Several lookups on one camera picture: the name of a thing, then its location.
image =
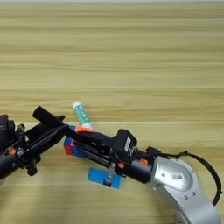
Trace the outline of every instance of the wooden table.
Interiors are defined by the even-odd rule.
[[[130,130],[139,147],[188,149],[224,179],[223,3],[0,3],[0,114],[27,129],[42,105],[77,123],[75,100],[94,128]],[[164,201],[127,178],[120,190],[87,181],[90,161],[43,155],[0,191],[0,221],[18,223],[172,224]],[[211,200],[215,185],[192,159]],[[217,206],[224,219],[224,199]]]

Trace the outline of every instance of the black cable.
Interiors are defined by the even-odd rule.
[[[219,177],[218,173],[216,172],[216,170],[204,158],[194,155],[192,153],[189,153],[187,150],[182,151],[179,154],[168,154],[168,153],[163,153],[163,152],[157,150],[157,151],[153,151],[152,153],[142,153],[137,156],[142,157],[142,158],[154,158],[156,156],[161,156],[164,158],[180,158],[183,156],[189,156],[189,157],[197,159],[209,170],[209,172],[212,174],[214,182],[216,184],[217,191],[216,191],[215,197],[213,199],[213,205],[216,206],[218,201],[220,200],[220,197],[222,195],[220,177]]]

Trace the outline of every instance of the orange part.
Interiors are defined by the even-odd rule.
[[[11,154],[11,155],[14,155],[14,154],[16,154],[16,149],[14,149],[14,148],[12,148],[12,147],[10,147],[9,148],[9,153]]]
[[[118,163],[118,167],[119,167],[119,168],[123,169],[123,168],[124,168],[124,166],[125,166],[125,164],[124,164],[124,163],[122,163],[122,162]]]
[[[75,126],[75,131],[82,132],[83,128],[81,126]]]
[[[91,131],[91,129],[88,127],[82,127],[82,128],[83,128],[83,131]]]
[[[91,129],[88,128],[88,127],[75,126],[75,131],[76,131],[76,132],[91,131]]]
[[[149,164],[149,161],[148,161],[147,159],[141,158],[141,159],[140,159],[140,163],[141,163],[142,165],[148,165],[148,164]]]

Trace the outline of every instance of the blue block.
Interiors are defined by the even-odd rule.
[[[108,176],[108,173],[106,171],[90,168],[88,171],[87,179],[95,183],[103,185],[103,181],[106,179],[107,176]],[[120,188],[121,176],[113,175],[111,186],[114,188]]]
[[[66,137],[65,141],[64,141],[64,145],[71,145],[72,139],[69,137]]]
[[[73,155],[78,158],[86,158],[86,156],[79,150],[78,147],[74,146],[72,148]]]

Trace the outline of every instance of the white label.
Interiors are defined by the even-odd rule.
[[[124,149],[125,149],[127,152],[129,152],[129,147],[130,147],[130,138],[128,137]]]
[[[171,178],[172,178],[173,180],[182,180],[182,179],[184,179],[185,177],[184,177],[183,173],[173,173],[173,174],[171,175]]]

